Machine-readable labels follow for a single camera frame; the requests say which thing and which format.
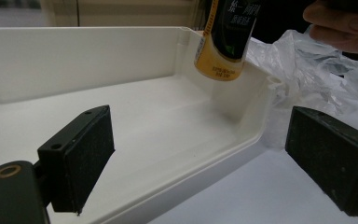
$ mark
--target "yellow label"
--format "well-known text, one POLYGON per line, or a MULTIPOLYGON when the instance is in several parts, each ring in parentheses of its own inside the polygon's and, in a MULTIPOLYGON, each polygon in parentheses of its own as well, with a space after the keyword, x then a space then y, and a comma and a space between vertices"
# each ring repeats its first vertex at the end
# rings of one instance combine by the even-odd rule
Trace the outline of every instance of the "yellow label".
POLYGON ((195 66, 206 77, 231 81, 242 71, 242 57, 262 0, 213 0, 195 66))
POLYGON ((230 62, 224 56, 219 55, 209 35, 204 37, 203 42, 200 43, 200 52, 195 61, 197 69, 203 75, 216 80, 231 81, 241 74, 242 61, 230 62))

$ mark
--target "white surface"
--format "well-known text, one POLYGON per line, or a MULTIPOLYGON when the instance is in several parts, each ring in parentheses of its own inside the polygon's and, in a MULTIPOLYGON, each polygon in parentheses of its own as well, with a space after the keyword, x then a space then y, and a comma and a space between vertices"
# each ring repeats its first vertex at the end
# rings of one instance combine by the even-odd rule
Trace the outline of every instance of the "white surface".
MULTIPOLYGON (((337 118, 358 129, 354 104, 353 113, 337 118)), ((358 224, 358 217, 339 211, 281 149, 267 150, 149 224, 159 223, 358 224)))
POLYGON ((262 152, 247 147, 277 80, 250 64, 236 81, 204 77, 199 41, 177 27, 0 29, 0 164, 37 161, 79 113, 111 106, 117 152, 83 214, 49 207, 52 223, 146 221, 262 152))

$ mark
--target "plastic bag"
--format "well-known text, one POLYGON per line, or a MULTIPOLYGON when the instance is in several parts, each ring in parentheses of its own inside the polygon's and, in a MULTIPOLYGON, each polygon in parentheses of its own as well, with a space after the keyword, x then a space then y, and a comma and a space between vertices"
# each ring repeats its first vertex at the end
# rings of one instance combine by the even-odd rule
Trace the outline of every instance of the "plastic bag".
POLYGON ((271 44, 250 41, 246 59, 282 80, 262 141, 284 147, 293 105, 337 116, 351 113, 358 101, 358 62, 342 52, 288 30, 271 44))

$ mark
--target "screw hole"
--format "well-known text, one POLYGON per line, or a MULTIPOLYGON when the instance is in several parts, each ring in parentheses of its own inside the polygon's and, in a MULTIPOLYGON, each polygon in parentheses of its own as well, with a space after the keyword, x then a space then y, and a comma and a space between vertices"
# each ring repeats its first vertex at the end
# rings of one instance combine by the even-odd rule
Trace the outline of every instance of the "screw hole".
POLYGON ((8 178, 10 176, 16 175, 21 170, 21 167, 17 164, 15 165, 9 165, 7 167, 4 167, 0 169, 0 178, 8 178))
POLYGON ((61 144, 54 144, 51 146, 51 149, 59 149, 60 147, 62 147, 61 144))

